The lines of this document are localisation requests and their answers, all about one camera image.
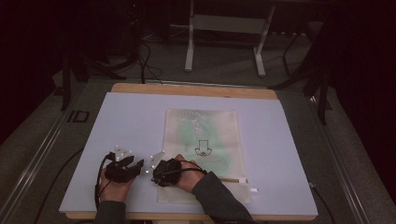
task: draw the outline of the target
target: dark background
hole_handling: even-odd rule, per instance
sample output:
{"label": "dark background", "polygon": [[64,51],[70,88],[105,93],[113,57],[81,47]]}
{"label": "dark background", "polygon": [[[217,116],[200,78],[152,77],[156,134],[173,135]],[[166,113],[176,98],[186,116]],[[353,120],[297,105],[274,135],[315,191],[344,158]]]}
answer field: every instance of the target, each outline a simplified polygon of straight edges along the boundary
{"label": "dark background", "polygon": [[[214,2],[202,0],[196,10],[264,18],[262,1],[242,6],[238,1]],[[330,58],[337,60],[331,65],[331,84],[396,202],[396,18],[391,13],[395,8],[386,1],[348,3],[347,9],[335,11],[329,28],[323,31],[325,37],[316,43],[313,58],[326,60],[321,52],[332,50]],[[257,5],[252,9],[249,4]],[[144,25],[163,36],[168,23],[188,24],[189,1],[149,0],[145,6]],[[302,12],[304,18],[317,16],[306,14],[298,4],[282,4],[276,9],[271,30],[294,32]],[[59,32],[74,50],[106,61],[106,49],[116,49],[121,40],[121,35],[109,34],[122,34],[125,20],[122,4],[109,5],[105,0],[1,0],[0,144],[55,90],[51,77],[61,69],[63,52]]]}

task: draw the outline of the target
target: metal stand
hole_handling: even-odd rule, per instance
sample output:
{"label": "metal stand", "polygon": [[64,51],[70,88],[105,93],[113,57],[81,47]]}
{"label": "metal stand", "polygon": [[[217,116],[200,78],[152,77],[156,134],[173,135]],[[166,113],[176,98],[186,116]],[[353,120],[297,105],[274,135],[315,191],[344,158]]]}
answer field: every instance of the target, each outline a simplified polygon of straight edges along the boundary
{"label": "metal stand", "polygon": [[186,65],[184,67],[186,72],[192,71],[192,61],[194,54],[194,29],[197,30],[212,30],[223,32],[237,32],[247,34],[261,35],[260,42],[257,47],[253,49],[254,57],[256,59],[256,66],[259,77],[265,76],[264,65],[262,64],[262,46],[265,38],[268,35],[268,29],[271,20],[274,16],[276,6],[272,5],[266,20],[263,19],[248,19],[248,18],[234,18],[221,17],[209,15],[195,15],[194,14],[194,0],[190,1],[190,30],[189,30],[189,45],[187,47]]}
{"label": "metal stand", "polygon": [[77,53],[71,50],[66,38],[64,37],[62,31],[58,30],[56,34],[59,47],[63,52],[63,85],[59,87],[55,94],[62,95],[64,98],[62,104],[62,111],[65,111],[70,103],[71,90],[70,90],[70,76],[71,71],[73,71],[76,79],[78,81],[87,82],[90,75],[87,72],[85,63],[89,64],[91,67],[98,69],[104,75],[113,79],[126,79],[126,77],[120,77],[119,75],[113,73],[110,69],[103,67],[101,64],[91,60],[89,57],[82,53]]}
{"label": "metal stand", "polygon": [[315,92],[320,88],[320,96],[318,102],[318,116],[320,121],[326,125],[325,110],[327,102],[327,89],[329,87],[330,70],[328,69],[312,69],[303,73],[297,73],[290,79],[277,84],[275,86],[267,87],[268,90],[282,90],[289,85],[308,77],[303,93],[305,96],[314,96]]}

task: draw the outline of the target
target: finger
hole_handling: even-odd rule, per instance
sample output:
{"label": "finger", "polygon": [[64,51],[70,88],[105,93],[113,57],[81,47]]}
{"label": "finger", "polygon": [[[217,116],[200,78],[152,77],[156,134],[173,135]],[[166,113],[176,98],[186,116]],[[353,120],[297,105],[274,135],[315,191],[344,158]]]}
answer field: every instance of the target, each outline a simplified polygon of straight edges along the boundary
{"label": "finger", "polygon": [[101,174],[100,174],[100,177],[101,177],[102,179],[105,179],[105,178],[106,178],[106,177],[105,177],[105,172],[106,172],[106,168],[102,169]]}
{"label": "finger", "polygon": [[134,183],[134,178],[130,179],[128,182],[126,182],[128,188],[130,188],[132,186],[132,184]]}
{"label": "finger", "polygon": [[177,154],[177,156],[175,156],[175,160],[184,161],[186,159],[184,159],[184,157],[181,154]]}

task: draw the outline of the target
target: gray carpet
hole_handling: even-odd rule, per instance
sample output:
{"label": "gray carpet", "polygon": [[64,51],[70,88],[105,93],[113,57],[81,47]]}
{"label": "gray carpet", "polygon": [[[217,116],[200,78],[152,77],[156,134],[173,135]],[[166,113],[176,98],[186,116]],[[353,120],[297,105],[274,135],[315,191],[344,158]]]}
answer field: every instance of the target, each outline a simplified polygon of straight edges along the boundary
{"label": "gray carpet", "polygon": [[[271,35],[267,39],[263,54],[267,72],[265,78],[257,77],[250,43],[232,48],[222,42],[216,45],[216,43],[197,41],[193,71],[185,73],[184,60],[187,47],[183,36],[180,36],[177,41],[168,43],[147,41],[150,47],[148,64],[163,71],[163,74],[160,75],[160,70],[151,67],[151,71],[159,76],[164,83],[173,81],[265,88],[265,86],[277,84],[288,78],[280,56],[289,41],[289,38],[281,35]],[[303,59],[309,48],[309,42],[302,36],[294,46],[288,55],[291,69],[295,69]],[[148,50],[145,47],[141,48],[141,52],[143,58],[148,56]],[[128,82],[135,82],[140,78],[140,66],[136,64],[127,71],[120,70],[119,73],[128,77]],[[51,130],[52,125],[61,118],[67,119],[72,110],[90,112],[90,117],[85,123],[67,122],[66,119],[61,122],[62,128],[54,135],[47,158],[31,187],[23,195],[21,203],[16,206],[15,216],[12,217],[10,223],[34,222],[52,180],[63,164],[84,147],[106,92],[110,91],[111,86],[117,82],[103,77],[93,70],[91,74],[92,78],[86,85],[74,81],[76,101],[68,111],[60,112],[62,99],[59,96],[50,96],[0,147],[0,164],[2,166],[0,176],[6,180],[0,184],[0,200],[4,202],[24,167],[35,152],[40,149],[41,144],[46,141],[47,133]],[[152,76],[148,69],[146,74],[147,77]],[[393,220],[396,220],[395,206],[384,191],[364,152],[359,137],[351,127],[342,107],[338,104],[336,95],[331,90],[329,102],[332,111],[327,111],[329,124],[323,132],[323,127],[318,123],[315,113],[312,112],[312,104],[301,93],[303,85],[303,81],[296,83],[284,91],[278,91],[277,94],[285,108],[291,133],[306,175],[310,181],[317,185],[316,189],[329,205],[336,223],[359,223],[359,221],[356,221],[354,217],[354,212],[350,208],[343,189],[344,185],[335,172],[336,165],[327,143],[326,132],[331,134],[334,145],[342,149],[340,155],[343,163],[352,182],[355,183],[354,188],[359,193],[359,199],[363,203],[370,222],[393,223]],[[75,220],[68,219],[64,214],[59,213],[58,209],[77,166],[78,158],[79,154],[60,173],[45,201],[38,223],[76,223]],[[315,193],[314,197],[319,215],[309,223],[331,223],[330,215],[325,209],[323,201]]]}

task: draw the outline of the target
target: wooden table edge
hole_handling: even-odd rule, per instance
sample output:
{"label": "wooden table edge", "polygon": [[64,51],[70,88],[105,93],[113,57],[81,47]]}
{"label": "wooden table edge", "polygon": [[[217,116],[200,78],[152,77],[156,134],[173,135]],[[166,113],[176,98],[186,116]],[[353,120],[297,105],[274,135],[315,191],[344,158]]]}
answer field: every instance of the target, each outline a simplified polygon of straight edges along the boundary
{"label": "wooden table edge", "polygon": [[[250,89],[239,87],[208,87],[188,85],[159,85],[159,84],[134,84],[116,83],[111,92],[212,96],[227,98],[269,99],[277,100],[276,93],[272,90]],[[71,219],[94,219],[96,212],[66,212]],[[274,221],[309,221],[316,216],[252,216],[254,220]],[[127,219],[137,220],[211,220],[205,214],[169,214],[169,213],[126,213]]]}
{"label": "wooden table edge", "polygon": [[[96,212],[68,212],[65,213],[71,219],[95,219]],[[311,221],[316,216],[275,216],[275,215],[259,215],[252,216],[254,220],[258,221]],[[211,220],[205,214],[184,214],[184,213],[126,213],[128,220]]]}
{"label": "wooden table edge", "polygon": [[277,100],[272,90],[239,87],[116,83],[111,92]]}

